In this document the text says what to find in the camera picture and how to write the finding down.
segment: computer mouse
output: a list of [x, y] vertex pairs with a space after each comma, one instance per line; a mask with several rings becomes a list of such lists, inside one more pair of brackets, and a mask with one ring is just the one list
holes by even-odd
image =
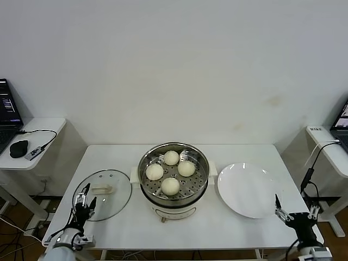
[[20, 158], [27, 154], [28, 152], [28, 144], [27, 140], [20, 140], [13, 143], [10, 146], [10, 156], [12, 158]]

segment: white desk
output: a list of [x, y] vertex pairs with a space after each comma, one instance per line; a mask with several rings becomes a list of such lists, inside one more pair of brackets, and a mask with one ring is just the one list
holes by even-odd
[[[325, 144], [329, 143], [325, 143], [325, 141], [335, 139], [330, 133], [330, 126], [308, 126], [307, 133], [312, 137], [316, 144], [320, 144], [318, 146], [319, 148], [322, 148]], [[327, 146], [322, 150], [322, 152], [337, 173], [344, 178], [348, 178], [347, 152], [345, 152], [339, 144]], [[319, 222], [329, 222], [336, 236], [340, 238], [345, 237], [345, 233], [335, 218], [335, 215], [348, 206], [348, 189], [344, 192], [343, 196], [330, 207], [326, 202], [321, 202], [320, 205], [324, 212], [319, 215]]]
[[[307, 212], [308, 209], [287, 168], [273, 145], [195, 145], [218, 172], [235, 162], [250, 162], [279, 177], [283, 189], [282, 207], [287, 212]], [[117, 169], [128, 176], [132, 167], [152, 145], [92, 145], [77, 168], [55, 216], [46, 232], [49, 235], [67, 222], [72, 196], [79, 183], [92, 173]], [[275, 215], [267, 219], [249, 219], [230, 210], [218, 196], [214, 186], [203, 195], [196, 213], [183, 220], [165, 224], [151, 211], [141, 190], [133, 189], [125, 208], [116, 216], [100, 222], [87, 222], [85, 232], [93, 234], [96, 249], [197, 250], [287, 248], [296, 239], [295, 232]], [[318, 240], [323, 238], [314, 228]]]
[[[25, 118], [24, 127], [26, 131], [34, 131], [36, 129], [51, 129], [59, 133], [61, 129], [65, 125], [64, 118]], [[17, 135], [10, 145], [0, 154], [0, 185], [14, 198], [16, 198], [19, 202], [21, 202], [24, 206], [26, 206], [31, 212], [33, 212], [39, 219], [45, 219], [48, 213], [38, 205], [32, 198], [22, 190], [20, 186], [18, 186], [11, 179], [11, 172], [8, 170], [30, 170], [34, 168], [37, 163], [40, 161], [42, 156], [48, 150], [50, 145], [47, 145], [46, 149], [38, 155], [33, 160], [26, 160], [24, 157], [22, 158], [11, 158], [9, 148], [11, 144], [19, 141], [19, 140], [28, 140], [28, 153], [35, 149], [38, 146], [42, 146], [43, 144], [50, 141], [53, 138], [54, 133], [50, 132], [36, 132], [36, 133], [28, 133], [23, 135]]]

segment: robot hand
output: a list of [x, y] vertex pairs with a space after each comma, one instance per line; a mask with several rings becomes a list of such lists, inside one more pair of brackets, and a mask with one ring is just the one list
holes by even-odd
[[75, 213], [71, 209], [72, 219], [67, 222], [67, 225], [61, 230], [53, 233], [45, 243], [49, 243], [51, 239], [59, 232], [63, 232], [55, 241], [53, 249], [48, 251], [43, 260], [75, 260], [74, 251], [81, 251], [84, 246], [95, 246], [93, 236], [86, 236], [84, 228], [86, 221], [94, 215], [97, 197], [95, 197], [90, 205], [87, 205], [87, 193], [90, 188], [90, 183], [83, 188], [81, 193], [75, 198]]
[[275, 214], [287, 225], [295, 230], [299, 244], [297, 250], [301, 256], [299, 261], [332, 261], [332, 255], [328, 247], [316, 240], [313, 226], [317, 224], [319, 206], [312, 205], [309, 213], [290, 213], [282, 209], [278, 196], [276, 195]]

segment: laptop screen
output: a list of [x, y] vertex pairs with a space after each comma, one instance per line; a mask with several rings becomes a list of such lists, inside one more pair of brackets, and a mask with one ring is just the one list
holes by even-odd
[[0, 125], [22, 125], [6, 79], [0, 79]]
[[339, 113], [338, 117], [335, 120], [335, 123], [332, 126], [332, 129], [347, 129], [348, 130], [348, 101], [343, 106], [343, 109]]

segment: white plate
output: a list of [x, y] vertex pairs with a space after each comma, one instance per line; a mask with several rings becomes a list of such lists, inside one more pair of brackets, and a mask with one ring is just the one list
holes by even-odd
[[277, 187], [272, 174], [249, 163], [231, 164], [217, 179], [224, 202], [237, 213], [254, 219], [274, 215], [275, 194], [281, 198]]

